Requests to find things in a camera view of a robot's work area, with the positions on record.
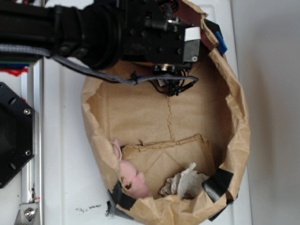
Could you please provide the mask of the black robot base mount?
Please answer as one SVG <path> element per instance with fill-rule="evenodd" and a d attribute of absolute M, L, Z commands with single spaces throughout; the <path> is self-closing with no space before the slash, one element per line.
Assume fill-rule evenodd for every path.
<path fill-rule="evenodd" d="M 0 187 L 4 188 L 33 158 L 34 110 L 0 83 Z"/>

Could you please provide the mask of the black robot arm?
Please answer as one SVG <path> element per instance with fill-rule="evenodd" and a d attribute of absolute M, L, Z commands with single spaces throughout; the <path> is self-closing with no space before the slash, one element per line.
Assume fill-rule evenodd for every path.
<path fill-rule="evenodd" d="M 155 0 L 96 0 L 84 9 L 3 0 L 0 41 L 74 57 L 95 70 L 119 60 L 188 68 L 198 59 L 200 29 Z"/>

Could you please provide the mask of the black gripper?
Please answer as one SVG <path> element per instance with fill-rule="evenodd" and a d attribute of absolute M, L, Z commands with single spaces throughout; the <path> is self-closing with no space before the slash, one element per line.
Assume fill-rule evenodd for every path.
<path fill-rule="evenodd" d="M 190 69 L 197 62 L 200 29 L 183 22 L 174 13 L 177 0 L 123 0 L 125 31 L 121 60 Z"/>

